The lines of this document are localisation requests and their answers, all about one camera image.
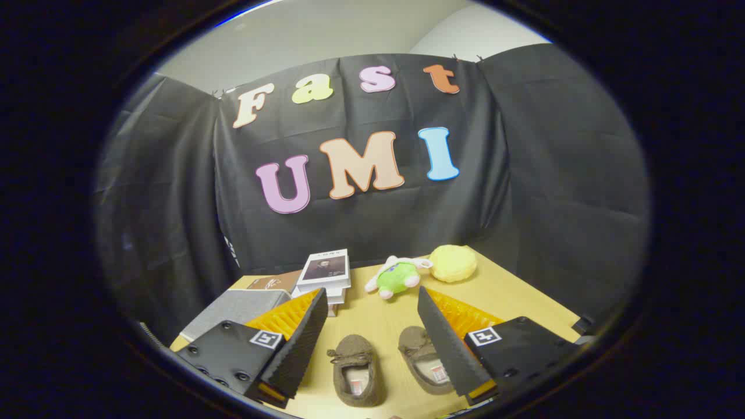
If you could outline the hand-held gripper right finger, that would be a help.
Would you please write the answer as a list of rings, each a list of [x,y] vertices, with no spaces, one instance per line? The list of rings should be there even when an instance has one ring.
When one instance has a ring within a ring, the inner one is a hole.
[[[579,350],[529,317],[504,321],[425,287],[418,290],[417,312],[469,406],[524,395]]]

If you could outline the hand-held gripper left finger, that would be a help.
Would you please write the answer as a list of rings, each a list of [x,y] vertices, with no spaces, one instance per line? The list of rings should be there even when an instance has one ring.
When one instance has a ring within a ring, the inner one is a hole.
[[[306,373],[327,308],[327,291],[316,289],[252,321],[219,321],[176,354],[233,392],[284,409]]]

